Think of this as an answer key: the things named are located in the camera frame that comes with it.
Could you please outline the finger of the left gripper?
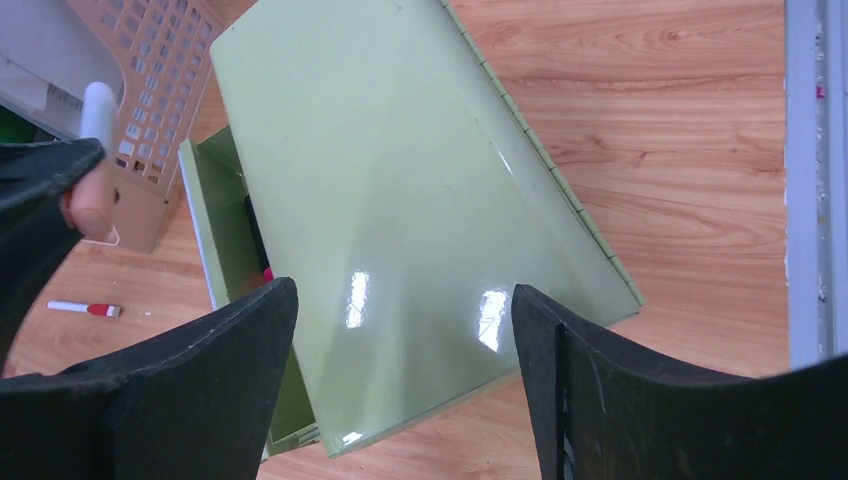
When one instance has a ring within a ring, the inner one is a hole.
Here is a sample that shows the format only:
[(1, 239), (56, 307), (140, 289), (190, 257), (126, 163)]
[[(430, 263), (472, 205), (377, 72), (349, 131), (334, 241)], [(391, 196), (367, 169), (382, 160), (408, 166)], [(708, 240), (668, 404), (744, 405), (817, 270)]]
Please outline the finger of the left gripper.
[(105, 151), (95, 138), (1, 145), (1, 362), (44, 286), (82, 234), (60, 200)]

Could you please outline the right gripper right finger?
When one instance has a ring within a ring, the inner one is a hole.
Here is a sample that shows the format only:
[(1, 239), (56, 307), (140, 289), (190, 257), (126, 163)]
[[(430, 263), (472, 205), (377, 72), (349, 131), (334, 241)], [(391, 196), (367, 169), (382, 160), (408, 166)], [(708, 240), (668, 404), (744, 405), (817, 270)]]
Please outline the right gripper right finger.
[(519, 284), (513, 332), (545, 479), (843, 479), (847, 360), (750, 379), (693, 365)]

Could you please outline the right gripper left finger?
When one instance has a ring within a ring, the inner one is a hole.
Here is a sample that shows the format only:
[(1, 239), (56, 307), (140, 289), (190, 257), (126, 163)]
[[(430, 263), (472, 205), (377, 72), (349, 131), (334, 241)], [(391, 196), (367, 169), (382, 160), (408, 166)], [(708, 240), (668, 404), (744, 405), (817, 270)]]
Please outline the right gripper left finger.
[(1, 383), (5, 479), (252, 479), (298, 315), (278, 278), (55, 375)]

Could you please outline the orange highlighter marker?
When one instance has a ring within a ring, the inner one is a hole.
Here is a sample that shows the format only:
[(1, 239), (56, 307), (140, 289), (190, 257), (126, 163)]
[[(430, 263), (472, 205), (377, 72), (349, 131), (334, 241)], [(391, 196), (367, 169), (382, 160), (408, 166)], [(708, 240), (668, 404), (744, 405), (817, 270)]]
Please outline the orange highlighter marker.
[(62, 209), (67, 223), (86, 239), (113, 244), (116, 190), (112, 174), (117, 106), (112, 89), (105, 83), (90, 83), (83, 97), (80, 137), (97, 139), (104, 154), (97, 165), (74, 184), (64, 196)]

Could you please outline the beige plastic file organizer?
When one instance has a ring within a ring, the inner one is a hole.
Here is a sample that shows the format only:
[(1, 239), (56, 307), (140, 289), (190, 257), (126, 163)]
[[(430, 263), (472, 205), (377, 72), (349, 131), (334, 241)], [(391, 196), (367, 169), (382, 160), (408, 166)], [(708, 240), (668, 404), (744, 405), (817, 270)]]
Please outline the beige plastic file organizer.
[(116, 98), (113, 244), (157, 242), (223, 22), (206, 1), (5, 1), (1, 104), (46, 133), (81, 135), (86, 87)]

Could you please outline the green metal drawer cabinet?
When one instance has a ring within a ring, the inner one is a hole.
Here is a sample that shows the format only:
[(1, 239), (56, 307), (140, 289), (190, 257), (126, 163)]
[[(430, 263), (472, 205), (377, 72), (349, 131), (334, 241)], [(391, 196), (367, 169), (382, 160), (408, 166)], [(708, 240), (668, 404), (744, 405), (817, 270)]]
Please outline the green metal drawer cabinet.
[(336, 457), (511, 376), (530, 284), (604, 326), (644, 298), (445, 1), (259, 1), (213, 43), (229, 124), (179, 158), (211, 302), (299, 312), (265, 456)]

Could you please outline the purple highlighter marker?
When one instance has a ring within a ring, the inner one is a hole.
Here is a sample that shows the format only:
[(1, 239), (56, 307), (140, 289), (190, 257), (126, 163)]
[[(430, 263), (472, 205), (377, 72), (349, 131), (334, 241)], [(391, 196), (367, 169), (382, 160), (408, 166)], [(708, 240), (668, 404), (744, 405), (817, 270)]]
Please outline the purple highlighter marker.
[(247, 195), (244, 198), (244, 207), (246, 210), (246, 215), (248, 219), (249, 228), (251, 231), (254, 248), (257, 253), (257, 257), (259, 260), (259, 265), (263, 273), (266, 273), (270, 269), (270, 262), (268, 260), (267, 252), (262, 240), (260, 228), (258, 225), (258, 221), (256, 218), (255, 210), (251, 201), (250, 195)]

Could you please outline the white red whiteboard marker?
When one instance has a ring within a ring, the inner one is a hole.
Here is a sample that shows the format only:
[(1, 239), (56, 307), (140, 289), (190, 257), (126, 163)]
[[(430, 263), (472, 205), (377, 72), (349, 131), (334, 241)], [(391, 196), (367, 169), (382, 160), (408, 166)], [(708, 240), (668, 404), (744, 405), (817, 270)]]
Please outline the white red whiteboard marker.
[(94, 316), (117, 318), (122, 309), (120, 306), (108, 303), (80, 303), (51, 300), (46, 304), (48, 309), (56, 311), (87, 313)]

